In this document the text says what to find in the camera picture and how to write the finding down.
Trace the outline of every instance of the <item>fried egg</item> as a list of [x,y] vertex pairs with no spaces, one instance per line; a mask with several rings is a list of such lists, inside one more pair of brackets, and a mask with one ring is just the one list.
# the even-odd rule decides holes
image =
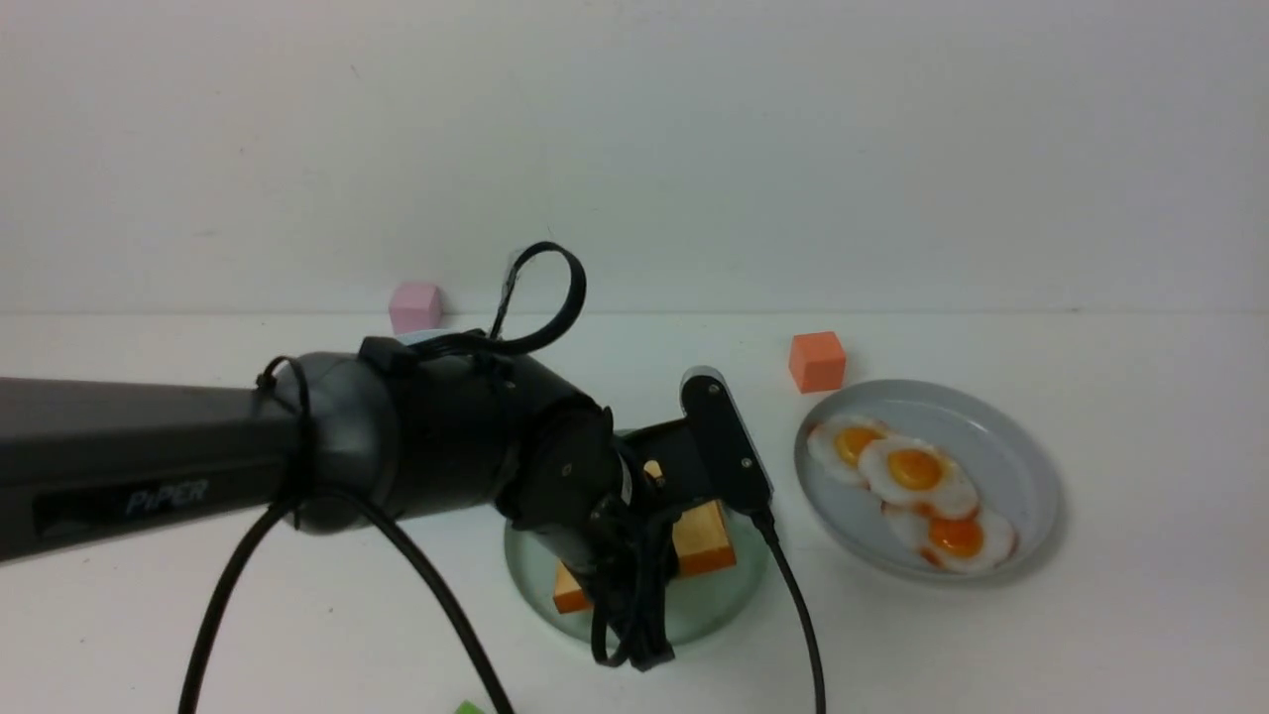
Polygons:
[[921,516],[968,519],[978,509],[978,491],[961,465],[916,439],[891,436],[868,444],[858,472],[877,498]]
[[989,509],[963,521],[926,519],[886,503],[881,512],[900,543],[942,571],[985,573],[1018,548],[1013,524]]
[[806,448],[811,458],[839,482],[867,487],[859,474],[859,457],[869,444],[890,434],[890,427],[877,420],[848,415],[812,429],[806,438]]

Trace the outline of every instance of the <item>white table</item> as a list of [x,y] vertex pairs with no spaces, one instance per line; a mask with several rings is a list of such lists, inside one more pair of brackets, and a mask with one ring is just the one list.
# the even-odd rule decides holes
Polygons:
[[[485,323],[486,318],[463,320]],[[530,317],[515,318],[514,334]],[[786,370],[835,328],[854,382],[914,378],[1011,415],[1065,481],[1058,548],[1004,586],[873,571],[813,521],[791,464],[819,399]],[[280,351],[355,350],[385,316],[5,316],[0,374],[247,387]],[[622,345],[647,346],[622,351]],[[1269,316],[590,316],[542,360],[619,426],[679,415],[723,372],[772,472],[824,649],[830,710],[1263,711],[1269,701]],[[0,567],[13,713],[168,713],[241,514]],[[523,713],[810,711],[793,607],[768,577],[740,619],[647,675],[593,666],[532,615],[491,509],[406,524]],[[230,606],[202,711],[448,714],[483,690],[431,595],[369,530],[279,529]]]

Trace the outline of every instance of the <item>round plate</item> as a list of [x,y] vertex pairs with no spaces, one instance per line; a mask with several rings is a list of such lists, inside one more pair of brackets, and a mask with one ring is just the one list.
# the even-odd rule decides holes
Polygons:
[[[900,544],[876,496],[835,481],[807,453],[811,427],[845,415],[886,422],[896,432],[942,448],[959,462],[982,502],[1018,530],[1013,558],[987,573],[949,573]],[[793,464],[802,491],[829,531],[857,555],[905,576],[966,581],[1013,571],[1036,553],[1057,519],[1057,472],[1039,446],[996,408],[937,384],[878,380],[829,396],[802,421]]]
[[[692,578],[675,580],[665,591],[665,634],[670,644],[685,646],[698,640],[736,618],[754,597],[766,572],[770,555],[766,544],[747,519],[723,510],[727,534],[736,550],[736,564]],[[503,536],[506,568],[520,597],[539,618],[561,633],[590,643],[590,610],[561,615],[555,609],[555,572],[558,562],[553,553],[529,534],[510,526]],[[617,647],[617,638],[608,633],[608,647]]]

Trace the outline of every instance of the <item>robotic arm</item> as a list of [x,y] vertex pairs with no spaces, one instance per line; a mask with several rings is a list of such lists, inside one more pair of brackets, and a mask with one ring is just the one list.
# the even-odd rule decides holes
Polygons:
[[[580,312],[585,275],[563,249],[522,254],[494,334],[515,271],[544,250],[570,259],[575,311],[518,340],[369,336],[357,354],[275,360],[254,391],[0,379],[0,561],[321,487],[395,520],[489,503],[555,553],[594,604],[596,662],[643,671],[673,659],[674,524],[717,498],[773,542],[770,486],[716,372],[684,377],[684,419],[615,434],[609,410],[532,359]],[[365,525],[343,501],[301,503],[292,520],[302,531]]]

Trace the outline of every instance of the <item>white backdrop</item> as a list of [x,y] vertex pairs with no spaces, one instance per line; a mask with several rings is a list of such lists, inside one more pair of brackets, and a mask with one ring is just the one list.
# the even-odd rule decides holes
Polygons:
[[1265,309],[1269,3],[0,0],[0,311],[489,309],[551,235],[595,309]]

